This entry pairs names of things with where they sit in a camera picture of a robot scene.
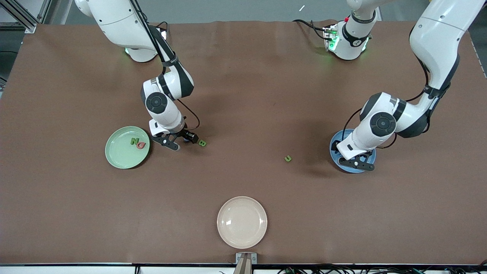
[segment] white plate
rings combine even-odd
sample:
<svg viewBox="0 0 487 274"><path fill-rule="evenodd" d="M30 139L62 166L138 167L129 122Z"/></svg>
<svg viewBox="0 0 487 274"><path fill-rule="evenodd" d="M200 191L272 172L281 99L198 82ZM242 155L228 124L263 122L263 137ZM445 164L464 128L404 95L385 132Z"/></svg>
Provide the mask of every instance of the white plate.
<svg viewBox="0 0 487 274"><path fill-rule="evenodd" d="M245 196L228 200L218 212L220 237L229 246L239 249L258 244L267 230L267 215L258 201Z"/></svg>

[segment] table surface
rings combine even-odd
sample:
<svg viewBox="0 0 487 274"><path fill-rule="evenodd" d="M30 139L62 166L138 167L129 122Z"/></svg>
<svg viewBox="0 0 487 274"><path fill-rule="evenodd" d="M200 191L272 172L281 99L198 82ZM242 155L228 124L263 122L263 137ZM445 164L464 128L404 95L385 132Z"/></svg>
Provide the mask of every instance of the table surface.
<svg viewBox="0 0 487 274"><path fill-rule="evenodd" d="M468 34L427 134L378 151L369 173L340 171L328 152L370 95L421 91L412 26L378 22L363 55L343 61L298 23L172 25L195 82L184 102L208 145L153 143L142 165L120 170L106 140L149 128L139 91L160 63L130 60L97 26L39 25L0 100L0 262L232 262L216 216L250 196L269 219L249 249L261 263L479 263L487 93Z"/></svg>

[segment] black circular joint cap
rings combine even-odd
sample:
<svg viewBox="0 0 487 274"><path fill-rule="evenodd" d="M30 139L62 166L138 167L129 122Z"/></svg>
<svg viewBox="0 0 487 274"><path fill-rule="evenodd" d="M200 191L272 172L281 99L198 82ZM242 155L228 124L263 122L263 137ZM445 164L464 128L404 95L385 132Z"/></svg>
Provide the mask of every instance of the black circular joint cap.
<svg viewBox="0 0 487 274"><path fill-rule="evenodd" d="M395 119L387 112L379 112L370 119L370 129L376 136L383 137L395 130Z"/></svg>
<svg viewBox="0 0 487 274"><path fill-rule="evenodd" d="M150 112L161 114L166 110L168 99L160 92L150 94L146 99L146 107Z"/></svg>

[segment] green plate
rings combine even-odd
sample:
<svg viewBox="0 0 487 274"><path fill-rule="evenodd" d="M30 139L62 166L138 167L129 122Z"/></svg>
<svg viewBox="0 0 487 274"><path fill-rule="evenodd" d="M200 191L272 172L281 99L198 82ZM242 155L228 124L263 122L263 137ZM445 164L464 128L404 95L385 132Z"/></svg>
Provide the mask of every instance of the green plate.
<svg viewBox="0 0 487 274"><path fill-rule="evenodd" d="M139 138L139 142L146 145L143 149L131 144L132 138ZM115 131L105 146L105 156L108 162L116 168L132 168L140 164L149 153L150 139L147 133L138 127L128 126Z"/></svg>

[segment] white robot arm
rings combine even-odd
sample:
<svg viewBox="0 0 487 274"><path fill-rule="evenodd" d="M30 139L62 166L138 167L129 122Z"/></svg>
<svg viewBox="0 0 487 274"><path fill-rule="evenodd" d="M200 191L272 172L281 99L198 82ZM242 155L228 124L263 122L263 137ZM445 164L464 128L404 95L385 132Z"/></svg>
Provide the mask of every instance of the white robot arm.
<svg viewBox="0 0 487 274"><path fill-rule="evenodd" d="M369 34L377 22L375 9L394 0L347 0L351 15L325 32L328 51L344 60L357 58L369 41Z"/></svg>
<svg viewBox="0 0 487 274"><path fill-rule="evenodd" d="M186 130L184 117L173 102L191 95L193 79L160 30L147 24L137 1L75 0L75 3L81 12L96 20L108 40L126 48L134 61L147 62L156 55L160 56L163 72L145 81L140 91L152 117L149 126L153 140L174 150L179 149L179 145L172 142L176 137L197 142L197 136ZM169 135L173 135L174 139L170 140Z"/></svg>
<svg viewBox="0 0 487 274"><path fill-rule="evenodd" d="M360 124L345 139L335 140L340 164L372 170L361 155L385 142L394 132L410 138L427 130L439 100L450 87L459 63L458 44L484 5L485 0L433 0L410 34L412 51L431 78L419 102L411 104L387 93L372 95L360 112Z"/></svg>

